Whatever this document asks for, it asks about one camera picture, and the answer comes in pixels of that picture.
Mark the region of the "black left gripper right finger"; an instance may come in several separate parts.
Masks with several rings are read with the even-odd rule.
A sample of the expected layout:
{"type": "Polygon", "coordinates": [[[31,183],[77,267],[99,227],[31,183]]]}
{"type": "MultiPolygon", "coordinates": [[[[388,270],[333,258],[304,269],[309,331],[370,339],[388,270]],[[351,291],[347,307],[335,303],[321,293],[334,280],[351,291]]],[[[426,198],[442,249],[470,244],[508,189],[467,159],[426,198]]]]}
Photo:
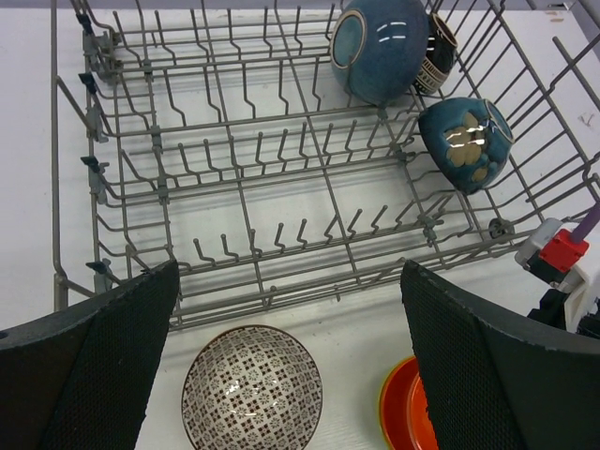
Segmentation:
{"type": "Polygon", "coordinates": [[[517,314],[414,261],[400,289],[441,449],[598,448],[598,339],[517,314]]]}

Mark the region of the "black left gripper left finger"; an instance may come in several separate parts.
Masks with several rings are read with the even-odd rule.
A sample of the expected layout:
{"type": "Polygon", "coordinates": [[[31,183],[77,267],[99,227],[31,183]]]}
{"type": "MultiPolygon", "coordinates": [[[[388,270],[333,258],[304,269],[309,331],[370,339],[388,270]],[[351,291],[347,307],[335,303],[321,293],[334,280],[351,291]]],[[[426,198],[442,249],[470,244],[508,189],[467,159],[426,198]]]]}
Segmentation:
{"type": "Polygon", "coordinates": [[[134,448],[179,292],[170,260],[3,330],[2,448],[134,448]]]}

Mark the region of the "orange bowl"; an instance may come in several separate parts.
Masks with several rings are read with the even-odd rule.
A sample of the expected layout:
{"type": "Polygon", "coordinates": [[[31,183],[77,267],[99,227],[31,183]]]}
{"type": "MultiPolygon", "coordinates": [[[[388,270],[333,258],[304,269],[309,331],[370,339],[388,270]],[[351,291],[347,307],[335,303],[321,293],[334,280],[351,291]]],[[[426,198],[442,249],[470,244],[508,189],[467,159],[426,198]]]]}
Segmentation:
{"type": "Polygon", "coordinates": [[[407,427],[410,441],[417,450],[438,450],[435,431],[428,416],[428,401],[423,382],[416,374],[407,400],[407,427]]]}
{"type": "Polygon", "coordinates": [[[407,427],[407,400],[418,364],[414,356],[399,362],[387,375],[379,396],[379,422],[388,449],[414,449],[407,427]]]}

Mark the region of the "brown patterned white bowl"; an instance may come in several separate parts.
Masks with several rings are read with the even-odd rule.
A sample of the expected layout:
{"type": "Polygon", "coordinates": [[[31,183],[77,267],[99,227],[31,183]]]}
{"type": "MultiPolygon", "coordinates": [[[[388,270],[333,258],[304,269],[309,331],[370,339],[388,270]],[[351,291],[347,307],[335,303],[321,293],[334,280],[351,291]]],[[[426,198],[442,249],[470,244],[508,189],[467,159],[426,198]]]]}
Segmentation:
{"type": "Polygon", "coordinates": [[[260,324],[207,343],[184,381],[181,414],[195,449],[305,449],[323,411],[323,382],[306,347],[260,324]]]}

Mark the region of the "blue floral bowl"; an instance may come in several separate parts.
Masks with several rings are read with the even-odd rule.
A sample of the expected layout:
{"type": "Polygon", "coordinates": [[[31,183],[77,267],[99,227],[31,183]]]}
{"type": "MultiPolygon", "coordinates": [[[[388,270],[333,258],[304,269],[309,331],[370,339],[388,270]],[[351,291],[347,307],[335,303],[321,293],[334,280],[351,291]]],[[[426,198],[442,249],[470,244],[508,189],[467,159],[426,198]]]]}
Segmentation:
{"type": "Polygon", "coordinates": [[[418,129],[434,163],[464,195],[490,185],[509,159],[515,138],[487,98],[452,97],[427,107],[418,129]]]}

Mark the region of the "grey wire dish rack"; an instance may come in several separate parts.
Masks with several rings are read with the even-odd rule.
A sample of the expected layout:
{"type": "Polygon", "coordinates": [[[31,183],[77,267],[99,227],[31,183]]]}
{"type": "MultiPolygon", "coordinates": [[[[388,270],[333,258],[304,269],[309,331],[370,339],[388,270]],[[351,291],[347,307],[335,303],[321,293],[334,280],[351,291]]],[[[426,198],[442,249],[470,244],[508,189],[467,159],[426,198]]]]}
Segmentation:
{"type": "Polygon", "coordinates": [[[458,39],[433,95],[379,108],[342,90],[343,6],[51,4],[53,306],[166,260],[186,329],[378,288],[518,250],[599,196],[599,6],[429,1],[458,39]],[[515,142],[464,195],[418,129],[427,107],[487,98],[515,142]]]}

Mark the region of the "dark blue glazed bowl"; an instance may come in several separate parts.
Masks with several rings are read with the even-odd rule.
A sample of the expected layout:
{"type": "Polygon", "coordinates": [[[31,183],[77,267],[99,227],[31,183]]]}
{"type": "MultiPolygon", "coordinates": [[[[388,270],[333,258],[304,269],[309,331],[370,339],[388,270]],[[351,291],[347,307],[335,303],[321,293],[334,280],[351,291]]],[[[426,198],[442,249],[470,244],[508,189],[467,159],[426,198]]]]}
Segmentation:
{"type": "Polygon", "coordinates": [[[415,81],[428,37],[428,15],[420,1],[353,0],[330,40],[334,77],[346,93],[384,108],[415,81]]]}

